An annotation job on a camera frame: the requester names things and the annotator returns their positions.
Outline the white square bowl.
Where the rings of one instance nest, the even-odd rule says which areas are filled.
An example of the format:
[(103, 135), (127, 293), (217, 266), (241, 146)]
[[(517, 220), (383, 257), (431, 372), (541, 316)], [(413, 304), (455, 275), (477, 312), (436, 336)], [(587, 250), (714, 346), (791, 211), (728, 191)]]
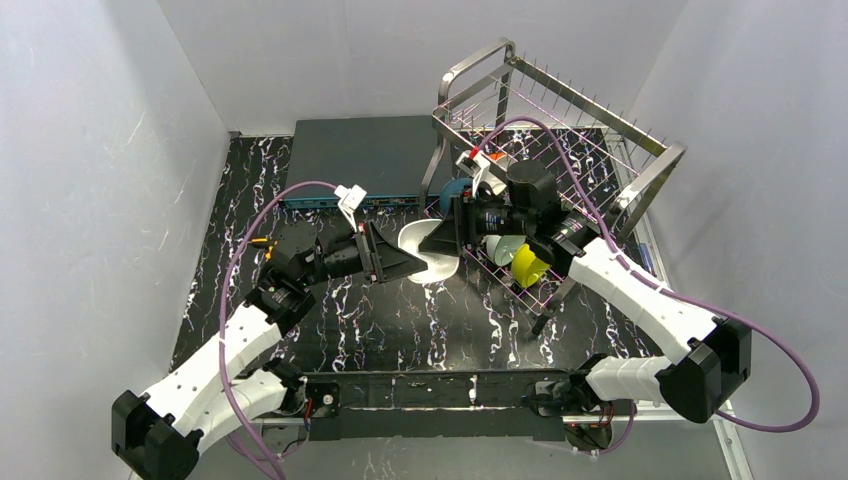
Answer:
[(427, 269), (407, 276), (413, 283), (424, 285), (443, 282), (452, 277), (459, 268), (459, 258), (444, 254), (426, 253), (419, 250), (423, 239), (432, 233), (441, 221), (422, 219), (407, 223), (398, 234), (398, 246), (406, 253), (426, 263)]

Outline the pale green celadon bowl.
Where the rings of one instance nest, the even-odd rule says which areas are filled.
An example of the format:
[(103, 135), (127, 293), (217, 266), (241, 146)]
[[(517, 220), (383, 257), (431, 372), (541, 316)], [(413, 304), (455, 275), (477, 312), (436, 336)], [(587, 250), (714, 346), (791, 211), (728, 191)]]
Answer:
[(525, 242), (526, 237), (522, 235), (488, 235), (484, 241), (485, 253), (496, 267), (504, 267), (513, 261)]

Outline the orange white bowl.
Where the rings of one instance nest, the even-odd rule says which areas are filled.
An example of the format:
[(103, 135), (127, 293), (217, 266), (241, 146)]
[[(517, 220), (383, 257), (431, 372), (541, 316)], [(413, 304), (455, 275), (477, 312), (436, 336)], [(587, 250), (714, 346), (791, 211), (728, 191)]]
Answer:
[(508, 155), (506, 153), (503, 153), (503, 152), (496, 152), (496, 153), (489, 154), (488, 157), (493, 163), (497, 164), (501, 160), (507, 158)]

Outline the yellow bowl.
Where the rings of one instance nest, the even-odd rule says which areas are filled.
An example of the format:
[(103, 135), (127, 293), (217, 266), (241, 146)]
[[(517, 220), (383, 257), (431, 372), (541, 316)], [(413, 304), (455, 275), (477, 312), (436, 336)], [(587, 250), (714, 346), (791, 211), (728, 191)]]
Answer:
[(512, 277), (523, 289), (537, 283), (549, 269), (550, 265), (540, 260), (527, 243), (516, 251), (511, 262)]

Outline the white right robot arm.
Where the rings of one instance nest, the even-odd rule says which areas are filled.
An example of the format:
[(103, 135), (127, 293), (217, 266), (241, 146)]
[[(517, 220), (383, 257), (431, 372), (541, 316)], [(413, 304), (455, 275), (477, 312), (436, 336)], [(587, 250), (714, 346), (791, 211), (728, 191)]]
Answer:
[(571, 373), (562, 395), (566, 408), (637, 400), (664, 403), (695, 423), (716, 414), (750, 373), (750, 328), (672, 298), (607, 243), (598, 224), (563, 205), (556, 179), (542, 163), (511, 165), (506, 193), (452, 195), (449, 212), (420, 242), (420, 251), (458, 256), (489, 235), (523, 236), (541, 262), (602, 296), (661, 350), (647, 358), (593, 356)]

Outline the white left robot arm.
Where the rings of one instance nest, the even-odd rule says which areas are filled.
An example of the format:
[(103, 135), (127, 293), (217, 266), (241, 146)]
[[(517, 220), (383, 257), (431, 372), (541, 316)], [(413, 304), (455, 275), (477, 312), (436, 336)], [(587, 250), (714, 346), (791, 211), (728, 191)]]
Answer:
[(218, 335), (142, 394), (127, 390), (112, 405), (112, 450), (141, 479), (185, 479), (205, 449), (250, 419), (307, 405), (303, 382), (279, 360), (234, 379), (315, 306), (313, 285), (357, 273), (387, 283), (427, 268), (371, 222), (329, 241), (298, 223), (249, 244), (265, 263)]

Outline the stainless steel dish rack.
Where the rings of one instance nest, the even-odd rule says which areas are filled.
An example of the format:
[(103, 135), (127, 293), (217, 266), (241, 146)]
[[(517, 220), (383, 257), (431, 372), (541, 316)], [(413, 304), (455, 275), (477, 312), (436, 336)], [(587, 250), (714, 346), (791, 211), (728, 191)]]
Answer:
[[(522, 116), (527, 129), (537, 130), (537, 142), (545, 151), (555, 150), (559, 171), (539, 157), (521, 160), (494, 146), (512, 125), (508, 119), (509, 99), (514, 92), (514, 71), (530, 78), (535, 86), (600, 122), (602, 130), (614, 132), (652, 157), (652, 162), (633, 181), (608, 196), (609, 208), (595, 226), (589, 226), (589, 195), (574, 172), (564, 142), (574, 137), (603, 157), (614, 154), (583, 133), (581, 126), (556, 121), (560, 132), (543, 122)], [(432, 113), (437, 132), (436, 148), (422, 180), (419, 199), (429, 194), (432, 178), (450, 146), (466, 146), (455, 155), (457, 168), (471, 179), (470, 186), (446, 197), (441, 223), (421, 245), (424, 252), (457, 256), (465, 248), (490, 235), (518, 235), (528, 240), (532, 252), (550, 262), (550, 271), (560, 279), (558, 290), (545, 302), (533, 334), (542, 332), (562, 304), (575, 280), (567, 276), (571, 260), (584, 251), (589, 239), (606, 226), (627, 239), (685, 153), (683, 145), (670, 146), (653, 138), (634, 124), (601, 106), (557, 77), (525, 61), (515, 53), (515, 44), (500, 38), (454, 65), (442, 77), (438, 105)]]

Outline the orange black small tool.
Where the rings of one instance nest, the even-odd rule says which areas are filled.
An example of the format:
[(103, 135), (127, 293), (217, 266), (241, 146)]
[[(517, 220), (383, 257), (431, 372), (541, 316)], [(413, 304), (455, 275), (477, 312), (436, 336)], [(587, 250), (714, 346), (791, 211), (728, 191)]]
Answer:
[(249, 245), (264, 252), (264, 258), (270, 260), (278, 241), (269, 237), (256, 237), (249, 240)]

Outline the dark teal network switch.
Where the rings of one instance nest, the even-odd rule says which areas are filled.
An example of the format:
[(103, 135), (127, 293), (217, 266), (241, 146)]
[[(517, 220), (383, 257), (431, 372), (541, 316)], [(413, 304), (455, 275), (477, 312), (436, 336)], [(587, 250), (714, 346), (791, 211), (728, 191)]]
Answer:
[(286, 185), (358, 185), (365, 206), (417, 207), (436, 145), (428, 115), (299, 120)]

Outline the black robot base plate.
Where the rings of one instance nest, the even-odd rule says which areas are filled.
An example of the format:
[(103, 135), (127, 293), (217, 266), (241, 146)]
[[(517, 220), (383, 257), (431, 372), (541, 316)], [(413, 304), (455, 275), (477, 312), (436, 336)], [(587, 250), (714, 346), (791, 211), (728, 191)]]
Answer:
[(383, 438), (579, 438), (610, 441), (618, 403), (592, 400), (559, 369), (315, 372), (263, 421), (307, 430), (310, 440)]

